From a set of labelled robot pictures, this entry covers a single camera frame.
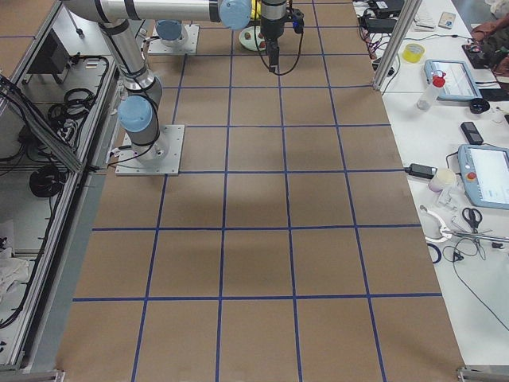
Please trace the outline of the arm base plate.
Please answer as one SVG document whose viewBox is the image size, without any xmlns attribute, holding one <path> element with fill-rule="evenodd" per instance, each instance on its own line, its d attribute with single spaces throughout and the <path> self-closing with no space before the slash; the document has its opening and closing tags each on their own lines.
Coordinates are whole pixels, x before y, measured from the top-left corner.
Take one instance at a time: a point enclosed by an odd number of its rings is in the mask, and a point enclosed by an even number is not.
<svg viewBox="0 0 509 382">
<path fill-rule="evenodd" d="M 180 172 L 181 154 L 185 136 L 184 125 L 160 125 L 158 140 L 145 153 L 146 148 L 132 146 L 127 133 L 122 144 L 130 146 L 119 153 L 115 167 L 118 176 L 177 176 Z"/>
<path fill-rule="evenodd" d="M 154 28 L 153 36 L 150 38 L 148 44 L 148 54 L 151 55 L 195 55 L 198 44 L 198 36 L 200 26 L 196 24 L 186 25 L 182 24 L 188 34 L 188 39 L 184 44 L 166 44 L 157 35 Z"/>
</svg>

